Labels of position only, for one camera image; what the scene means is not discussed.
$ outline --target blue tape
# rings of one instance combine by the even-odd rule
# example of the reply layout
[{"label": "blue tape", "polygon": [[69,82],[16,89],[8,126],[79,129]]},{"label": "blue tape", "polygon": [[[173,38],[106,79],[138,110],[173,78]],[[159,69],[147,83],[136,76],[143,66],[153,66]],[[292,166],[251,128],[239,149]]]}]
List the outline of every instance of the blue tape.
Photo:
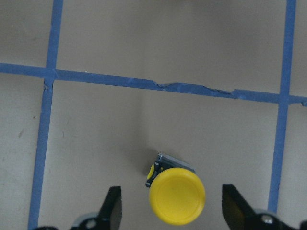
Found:
[{"label": "blue tape", "polygon": [[44,169],[45,169],[47,141],[49,133],[49,123],[51,115],[51,104],[52,104],[52,93],[53,93],[52,85],[53,85],[52,79],[45,79],[44,92],[42,98],[42,111],[40,115],[39,130],[38,130],[30,213],[28,221],[29,230],[36,228],[38,225],[38,217],[39,217],[40,201],[42,195]]},{"label": "blue tape", "polygon": [[292,65],[293,37],[295,26],[295,7],[296,0],[288,0],[286,8],[286,19],[284,28],[283,41],[283,65],[280,85],[280,99],[277,115],[277,127],[275,137],[275,147],[272,165],[271,186],[269,194],[268,210],[277,212],[279,185],[281,181],[282,165],[283,165],[283,150],[286,135],[290,78]]},{"label": "blue tape", "polygon": [[46,76],[53,75],[54,73],[53,70],[42,68],[42,67],[22,66],[22,65],[14,65],[14,64],[6,64],[6,63],[0,63],[0,72],[34,76],[34,77],[40,77],[40,78],[44,78]]},{"label": "blue tape", "polygon": [[[138,89],[150,89],[168,92],[180,92],[205,95],[211,97],[224,97],[232,99],[240,99],[247,101],[279,103],[279,94],[248,91],[248,90],[233,90],[231,92],[210,89],[202,85],[173,83],[173,84],[156,84],[153,80],[119,77],[94,73],[74,72],[67,70],[54,70],[42,67],[23,66],[15,64],[0,63],[1,73],[20,74],[26,76],[35,76],[40,78],[54,78],[56,72],[60,80],[77,81],[94,84],[105,84],[123,87],[132,87]],[[307,97],[290,95],[289,104],[302,104],[307,106]]]},{"label": "blue tape", "polygon": [[202,85],[185,84],[185,83],[171,83],[171,84],[157,84],[153,80],[128,78],[120,76],[110,76],[103,74],[74,72],[68,70],[56,70],[57,78],[65,81],[86,82],[104,85],[114,85],[123,87],[133,87],[138,89],[158,90],[167,92],[189,93],[196,95],[205,95],[211,97],[223,97],[232,99],[241,99],[248,101],[278,103],[279,95],[276,93],[234,90],[223,91],[211,89]]},{"label": "blue tape", "polygon": [[52,8],[47,62],[46,62],[47,68],[55,69],[57,65],[62,9],[63,9],[63,0],[54,0]]},{"label": "blue tape", "polygon": [[[44,91],[42,98],[42,111],[39,122],[34,175],[32,183],[32,193],[31,193],[31,203],[29,212],[28,229],[32,230],[38,226],[38,218],[40,211],[40,202],[43,188],[44,170],[45,170],[45,160],[47,151],[47,142],[49,135],[49,124],[51,116],[51,106],[52,106],[52,94],[53,94],[53,82],[56,78],[56,63],[59,47],[59,33],[61,24],[61,14],[63,8],[62,0],[54,0],[52,8],[52,19],[51,19],[51,29],[49,36],[49,45],[47,53],[47,63],[45,71],[39,69],[39,74],[43,74],[45,77],[44,81]],[[28,73],[37,74],[38,69],[30,68]]]},{"label": "blue tape", "polygon": [[289,104],[297,104],[297,103],[301,103],[302,106],[307,106],[307,97],[290,95]]}]

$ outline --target torn tape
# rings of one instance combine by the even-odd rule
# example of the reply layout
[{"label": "torn tape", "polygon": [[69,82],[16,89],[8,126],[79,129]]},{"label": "torn tape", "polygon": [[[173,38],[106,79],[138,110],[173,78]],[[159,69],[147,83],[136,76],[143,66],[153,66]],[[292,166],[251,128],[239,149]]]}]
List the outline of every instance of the torn tape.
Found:
[{"label": "torn tape", "polygon": [[211,89],[202,85],[171,83],[157,84],[153,80],[128,78],[120,76],[111,76],[103,74],[74,72],[68,70],[56,70],[57,78],[65,81],[77,81],[104,85],[114,85],[123,87],[133,87],[139,89],[149,89],[167,92],[189,93],[196,95],[205,95],[211,97],[223,97],[232,99],[241,99],[257,102],[278,103],[279,95],[276,93],[257,92],[247,90],[223,91]]},{"label": "torn tape", "polygon": [[302,104],[303,106],[307,106],[307,97],[290,96],[289,104]]}]

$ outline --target yellow cap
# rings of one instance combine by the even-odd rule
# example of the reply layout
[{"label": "yellow cap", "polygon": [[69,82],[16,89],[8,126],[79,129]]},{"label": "yellow cap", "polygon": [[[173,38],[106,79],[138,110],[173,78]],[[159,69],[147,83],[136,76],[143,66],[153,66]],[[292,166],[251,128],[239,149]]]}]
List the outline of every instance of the yellow cap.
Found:
[{"label": "yellow cap", "polygon": [[193,172],[171,168],[153,180],[149,201],[155,214],[164,222],[184,225],[195,220],[206,200],[205,188]]}]

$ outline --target gray floor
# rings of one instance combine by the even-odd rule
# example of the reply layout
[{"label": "gray floor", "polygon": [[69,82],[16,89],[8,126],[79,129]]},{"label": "gray floor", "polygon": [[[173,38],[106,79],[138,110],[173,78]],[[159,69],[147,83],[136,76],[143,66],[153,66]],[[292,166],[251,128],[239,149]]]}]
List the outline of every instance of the gray floor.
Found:
[{"label": "gray floor", "polygon": [[[0,62],[44,66],[52,1],[2,1]],[[305,86],[307,3],[297,2],[291,94]],[[285,0],[64,2],[58,69],[278,92]],[[0,229],[26,229],[42,79],[0,74]],[[266,209],[277,105],[56,81],[39,224],[68,229],[121,185],[121,229],[221,229],[222,183]],[[292,105],[278,215],[307,219],[306,108]],[[196,168],[207,192],[195,222],[173,227],[144,186],[158,151]]]}]

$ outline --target screw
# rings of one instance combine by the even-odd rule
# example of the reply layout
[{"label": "screw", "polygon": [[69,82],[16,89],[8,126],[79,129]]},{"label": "screw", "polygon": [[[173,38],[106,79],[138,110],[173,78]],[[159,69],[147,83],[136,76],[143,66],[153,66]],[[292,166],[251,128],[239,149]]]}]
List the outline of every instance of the screw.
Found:
[{"label": "screw", "polygon": [[97,224],[96,224],[96,221],[95,221],[94,219],[90,219],[90,220],[87,221],[87,223],[86,223],[85,226],[86,226],[87,229],[92,229],[92,228],[94,228],[96,225],[97,225]]},{"label": "screw", "polygon": [[268,215],[262,215],[261,220],[266,224],[272,224],[274,222],[273,218]]}]

